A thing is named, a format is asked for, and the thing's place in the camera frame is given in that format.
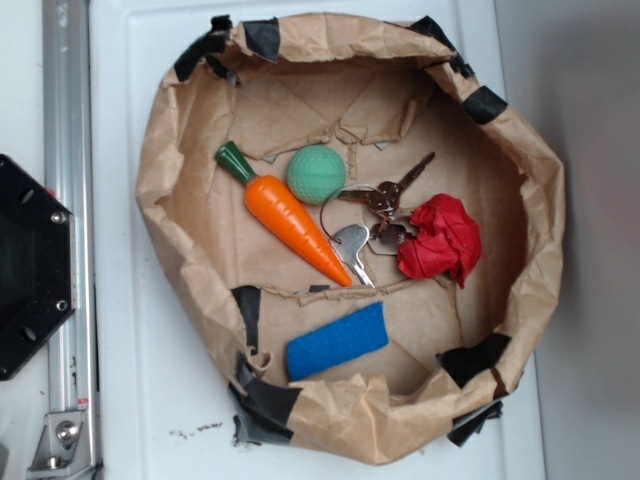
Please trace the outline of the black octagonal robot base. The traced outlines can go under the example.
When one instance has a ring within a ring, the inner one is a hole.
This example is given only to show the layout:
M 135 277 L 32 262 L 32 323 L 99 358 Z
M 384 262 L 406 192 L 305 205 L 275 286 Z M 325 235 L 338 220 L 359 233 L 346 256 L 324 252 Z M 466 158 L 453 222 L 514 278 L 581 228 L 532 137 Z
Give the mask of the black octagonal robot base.
M 1 379 L 8 381 L 74 312 L 73 214 L 1 156 Z

